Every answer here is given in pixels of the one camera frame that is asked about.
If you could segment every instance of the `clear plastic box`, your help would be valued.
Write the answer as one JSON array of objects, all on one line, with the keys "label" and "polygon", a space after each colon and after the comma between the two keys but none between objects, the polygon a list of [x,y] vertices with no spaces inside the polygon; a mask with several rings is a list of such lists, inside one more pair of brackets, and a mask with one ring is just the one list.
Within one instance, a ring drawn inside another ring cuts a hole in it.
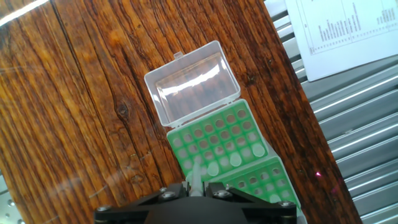
[{"label": "clear plastic box", "polygon": [[178,127],[241,95],[218,41],[175,59],[144,77],[163,126]]}]

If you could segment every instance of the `wood knot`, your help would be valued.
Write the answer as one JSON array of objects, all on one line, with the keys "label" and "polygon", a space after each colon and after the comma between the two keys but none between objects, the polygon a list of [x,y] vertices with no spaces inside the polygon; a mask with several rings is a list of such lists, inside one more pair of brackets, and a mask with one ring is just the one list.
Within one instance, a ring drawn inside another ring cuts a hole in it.
[{"label": "wood knot", "polygon": [[122,118],[127,119],[128,115],[129,115],[129,109],[127,108],[127,106],[124,103],[122,103],[122,104],[118,105],[117,113]]}]

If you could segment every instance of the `corrugated metal surface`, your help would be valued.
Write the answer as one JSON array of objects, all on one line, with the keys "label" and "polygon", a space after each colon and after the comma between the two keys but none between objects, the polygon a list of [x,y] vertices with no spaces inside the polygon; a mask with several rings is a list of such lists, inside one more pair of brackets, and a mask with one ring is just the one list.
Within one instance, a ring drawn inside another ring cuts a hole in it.
[{"label": "corrugated metal surface", "polygon": [[283,0],[266,0],[365,224],[398,223],[398,55],[308,82]]}]

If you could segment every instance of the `wooden table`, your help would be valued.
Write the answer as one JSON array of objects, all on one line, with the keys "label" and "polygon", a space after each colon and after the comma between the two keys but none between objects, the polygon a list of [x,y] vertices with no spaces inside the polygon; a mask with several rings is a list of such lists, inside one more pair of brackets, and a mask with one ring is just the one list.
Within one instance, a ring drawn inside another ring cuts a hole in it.
[{"label": "wooden table", "polygon": [[182,181],[144,75],[212,40],[308,222],[360,223],[261,0],[56,0],[1,26],[0,169],[25,222],[92,223]]}]

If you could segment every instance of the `paper sheet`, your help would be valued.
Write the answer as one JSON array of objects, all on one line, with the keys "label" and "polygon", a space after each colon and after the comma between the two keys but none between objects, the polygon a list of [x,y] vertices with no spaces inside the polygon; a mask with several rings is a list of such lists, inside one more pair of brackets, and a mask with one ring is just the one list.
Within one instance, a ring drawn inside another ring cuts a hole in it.
[{"label": "paper sheet", "polygon": [[286,0],[309,81],[398,54],[398,0]]}]

